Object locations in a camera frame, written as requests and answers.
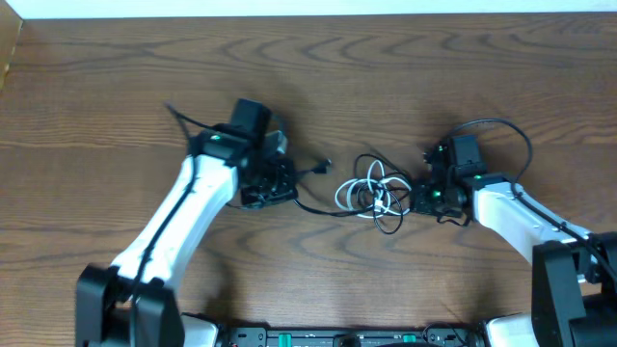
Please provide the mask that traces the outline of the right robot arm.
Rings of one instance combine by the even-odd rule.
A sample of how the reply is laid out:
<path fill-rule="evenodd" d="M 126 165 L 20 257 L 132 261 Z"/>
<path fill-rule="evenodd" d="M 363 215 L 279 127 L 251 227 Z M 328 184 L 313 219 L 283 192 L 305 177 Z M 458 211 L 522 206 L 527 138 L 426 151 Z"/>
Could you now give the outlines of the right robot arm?
<path fill-rule="evenodd" d="M 476 222 L 532 267 L 531 309 L 482 325 L 484 346 L 600 347 L 616 343 L 616 235 L 574 225 L 515 179 L 489 173 L 472 135 L 449 136 L 423 155 L 415 213 L 460 227 Z"/>

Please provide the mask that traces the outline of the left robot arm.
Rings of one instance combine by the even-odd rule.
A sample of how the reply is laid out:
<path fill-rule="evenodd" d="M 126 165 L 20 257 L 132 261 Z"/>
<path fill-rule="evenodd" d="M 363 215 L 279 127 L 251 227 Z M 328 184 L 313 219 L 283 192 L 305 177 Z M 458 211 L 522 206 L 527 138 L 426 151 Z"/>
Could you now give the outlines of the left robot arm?
<path fill-rule="evenodd" d="M 169 194 L 107 268 L 88 265 L 76 283 L 78 346 L 216 346 L 217 324 L 183 313 L 177 293 L 207 229 L 234 198 L 245 210 L 294 200 L 296 174 L 273 112 L 240 98 L 225 123 L 188 135 Z"/>

